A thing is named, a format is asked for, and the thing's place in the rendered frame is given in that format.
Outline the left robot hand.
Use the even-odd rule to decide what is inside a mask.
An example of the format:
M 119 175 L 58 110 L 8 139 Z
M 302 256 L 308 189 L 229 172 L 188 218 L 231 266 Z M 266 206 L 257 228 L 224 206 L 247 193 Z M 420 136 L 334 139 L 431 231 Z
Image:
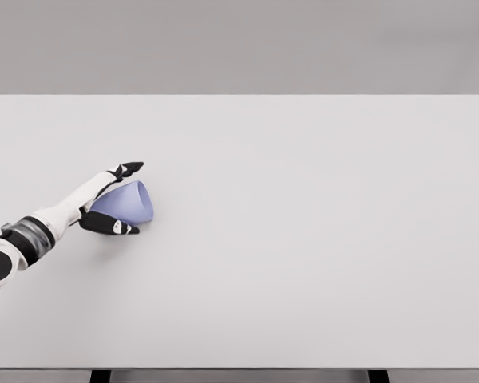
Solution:
M 138 235 L 140 229 L 111 215 L 90 211 L 93 202 L 113 184 L 139 172 L 143 162 L 128 162 L 99 172 L 85 182 L 62 201 L 65 209 L 65 221 L 69 226 L 77 223 L 82 229 L 102 235 Z

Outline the light blue cup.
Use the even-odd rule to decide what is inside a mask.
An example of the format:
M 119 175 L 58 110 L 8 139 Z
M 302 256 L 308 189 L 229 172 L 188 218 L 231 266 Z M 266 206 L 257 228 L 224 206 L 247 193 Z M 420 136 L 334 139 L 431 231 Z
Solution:
M 106 192 L 89 210 L 112 216 L 132 226 L 147 223 L 154 218 L 150 195 L 139 180 Z

